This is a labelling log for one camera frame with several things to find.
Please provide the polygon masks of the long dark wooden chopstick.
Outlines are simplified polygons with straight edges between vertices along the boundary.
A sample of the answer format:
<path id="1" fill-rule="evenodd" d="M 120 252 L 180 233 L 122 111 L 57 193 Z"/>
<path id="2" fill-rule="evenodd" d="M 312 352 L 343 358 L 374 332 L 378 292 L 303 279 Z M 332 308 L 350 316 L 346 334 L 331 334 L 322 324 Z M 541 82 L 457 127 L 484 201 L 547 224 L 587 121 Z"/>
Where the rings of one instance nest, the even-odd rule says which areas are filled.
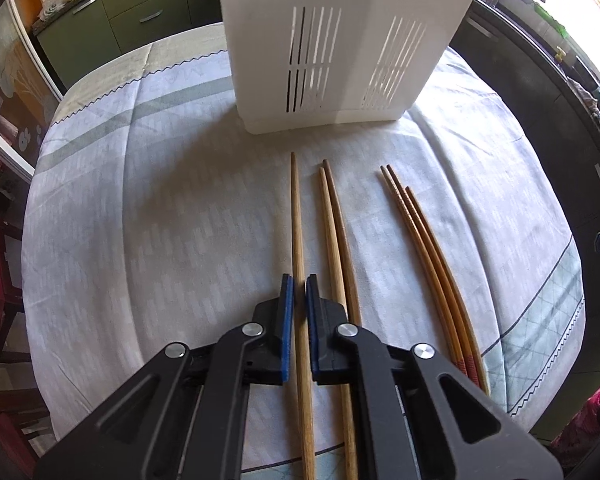
<path id="1" fill-rule="evenodd" d="M 353 258 L 347 236 L 346 222 L 344 222 L 342 208 L 336 189 L 334 173 L 332 172 L 332 167 L 327 159 L 322 161 L 322 167 L 326 171 L 330 200 L 332 201 L 332 209 L 334 210 L 344 288 L 346 289 L 347 314 L 351 323 L 362 325 L 363 320 L 360 297 L 358 296 L 358 286 L 356 286 Z"/>

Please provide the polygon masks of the long tan wooden chopstick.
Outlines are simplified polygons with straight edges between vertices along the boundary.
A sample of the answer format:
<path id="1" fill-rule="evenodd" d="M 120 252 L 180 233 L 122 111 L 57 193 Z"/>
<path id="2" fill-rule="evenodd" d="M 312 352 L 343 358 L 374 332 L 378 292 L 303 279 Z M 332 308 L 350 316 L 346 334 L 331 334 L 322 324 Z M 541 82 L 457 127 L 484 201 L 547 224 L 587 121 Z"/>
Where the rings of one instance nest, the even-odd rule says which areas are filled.
<path id="1" fill-rule="evenodd" d="M 330 282 L 332 283 L 332 300 L 347 307 L 346 289 L 344 288 L 342 266 L 340 260 L 337 231 L 330 200 L 326 171 L 323 167 L 318 168 L 322 190 L 322 205 L 324 212 L 325 236 L 327 246 L 327 258 Z M 340 386 L 341 413 L 343 424 L 344 455 L 346 456 L 346 478 L 356 480 L 358 478 L 358 456 L 356 455 L 356 442 L 354 420 L 352 414 L 350 388 L 348 385 Z"/>

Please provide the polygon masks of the long light wooden chopstick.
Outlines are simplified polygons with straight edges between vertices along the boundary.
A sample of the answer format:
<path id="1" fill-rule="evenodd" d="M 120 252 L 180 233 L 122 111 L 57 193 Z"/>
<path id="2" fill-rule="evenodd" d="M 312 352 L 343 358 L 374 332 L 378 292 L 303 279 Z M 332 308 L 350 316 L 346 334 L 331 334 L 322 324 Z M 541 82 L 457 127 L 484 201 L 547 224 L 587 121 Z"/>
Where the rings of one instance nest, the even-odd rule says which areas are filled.
<path id="1" fill-rule="evenodd" d="M 308 321 L 304 300 L 304 255 L 301 218 L 300 174 L 296 154 L 290 155 L 291 250 L 294 277 L 294 350 L 303 478 L 316 478 L 313 402 Z"/>

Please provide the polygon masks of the ridged brown chopstick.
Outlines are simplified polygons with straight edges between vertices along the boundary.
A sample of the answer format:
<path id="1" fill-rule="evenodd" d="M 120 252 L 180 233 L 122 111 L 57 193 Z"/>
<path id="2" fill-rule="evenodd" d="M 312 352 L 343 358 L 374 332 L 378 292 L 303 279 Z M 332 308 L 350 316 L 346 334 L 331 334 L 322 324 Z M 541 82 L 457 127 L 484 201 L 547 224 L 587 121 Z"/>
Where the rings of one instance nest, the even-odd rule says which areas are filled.
<path id="1" fill-rule="evenodd" d="M 425 233 L 424 224 L 416 214 L 413 202 L 407 197 L 406 191 L 400 185 L 399 179 L 389 166 L 381 166 L 380 171 L 388 184 L 389 191 L 396 201 L 396 206 L 411 235 L 420 264 L 424 269 L 427 283 L 432 296 L 438 318 L 440 320 L 446 346 L 452 363 L 465 375 L 468 374 L 466 356 L 468 353 L 463 346 L 462 337 L 456 326 L 456 316 L 451 300 L 450 286 L 445 283 L 439 258 L 434 254 L 434 246 L 430 236 Z"/>

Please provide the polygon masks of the ridged red-end chopstick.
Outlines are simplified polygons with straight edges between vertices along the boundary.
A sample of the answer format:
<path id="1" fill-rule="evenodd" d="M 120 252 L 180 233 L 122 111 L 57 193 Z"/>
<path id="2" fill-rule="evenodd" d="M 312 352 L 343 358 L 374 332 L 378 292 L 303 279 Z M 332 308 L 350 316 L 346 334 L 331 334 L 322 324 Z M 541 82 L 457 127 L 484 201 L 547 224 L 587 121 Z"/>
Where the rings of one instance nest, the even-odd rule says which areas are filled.
<path id="1" fill-rule="evenodd" d="M 390 165 L 381 166 L 380 170 L 424 269 L 450 359 L 475 385 L 487 392 L 488 382 L 481 364 L 475 334 L 470 326 L 460 291 L 436 237 L 411 189 L 402 185 Z"/>

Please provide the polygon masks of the green lower kitchen cabinets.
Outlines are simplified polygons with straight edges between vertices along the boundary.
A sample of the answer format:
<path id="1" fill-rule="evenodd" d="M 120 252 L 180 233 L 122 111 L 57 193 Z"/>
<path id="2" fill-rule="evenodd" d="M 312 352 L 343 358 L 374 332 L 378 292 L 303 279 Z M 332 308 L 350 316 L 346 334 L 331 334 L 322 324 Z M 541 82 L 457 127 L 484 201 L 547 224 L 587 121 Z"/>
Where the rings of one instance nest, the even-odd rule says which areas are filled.
<path id="1" fill-rule="evenodd" d="M 62 92 L 118 56 L 222 21 L 220 0 L 73 0 L 32 25 L 32 42 Z"/>

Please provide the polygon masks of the grey patterned tablecloth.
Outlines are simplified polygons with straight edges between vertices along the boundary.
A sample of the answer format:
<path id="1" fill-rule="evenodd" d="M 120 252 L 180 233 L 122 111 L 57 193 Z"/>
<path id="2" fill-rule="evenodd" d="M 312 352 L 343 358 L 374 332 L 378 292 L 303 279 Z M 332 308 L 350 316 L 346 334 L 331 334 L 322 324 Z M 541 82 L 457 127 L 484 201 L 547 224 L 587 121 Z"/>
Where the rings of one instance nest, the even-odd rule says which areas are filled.
<path id="1" fill-rule="evenodd" d="M 332 167 L 363 325 L 407 348 L 444 337 L 381 174 L 412 189 L 465 301 L 493 401 L 530 429 L 581 350 L 581 260 L 521 125 L 453 50 L 395 122 L 254 136 L 223 47 L 120 84 L 71 91 L 29 191 L 23 299 L 57 437 L 160 349 L 211 344 L 291 268 L 290 175 L 304 261 L 330 291 L 318 168 Z"/>

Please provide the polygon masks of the white slotted utensil holder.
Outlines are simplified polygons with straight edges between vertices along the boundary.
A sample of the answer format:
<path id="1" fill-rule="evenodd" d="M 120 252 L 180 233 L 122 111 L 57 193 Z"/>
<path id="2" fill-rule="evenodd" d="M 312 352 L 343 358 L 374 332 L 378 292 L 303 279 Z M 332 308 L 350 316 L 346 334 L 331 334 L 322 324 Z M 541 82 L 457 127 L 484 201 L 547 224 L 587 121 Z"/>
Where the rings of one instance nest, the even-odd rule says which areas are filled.
<path id="1" fill-rule="evenodd" d="M 221 0 L 246 130 L 400 118 L 471 1 Z"/>

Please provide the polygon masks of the glass sliding door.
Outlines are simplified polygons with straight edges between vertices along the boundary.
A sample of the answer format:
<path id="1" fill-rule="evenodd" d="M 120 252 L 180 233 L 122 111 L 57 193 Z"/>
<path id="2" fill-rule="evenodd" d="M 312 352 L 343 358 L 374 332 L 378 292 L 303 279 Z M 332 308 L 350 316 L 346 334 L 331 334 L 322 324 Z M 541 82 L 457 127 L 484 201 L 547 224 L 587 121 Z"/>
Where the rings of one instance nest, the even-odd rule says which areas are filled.
<path id="1" fill-rule="evenodd" d="M 5 0 L 0 6 L 0 175 L 33 174 L 60 99 L 16 0 Z"/>

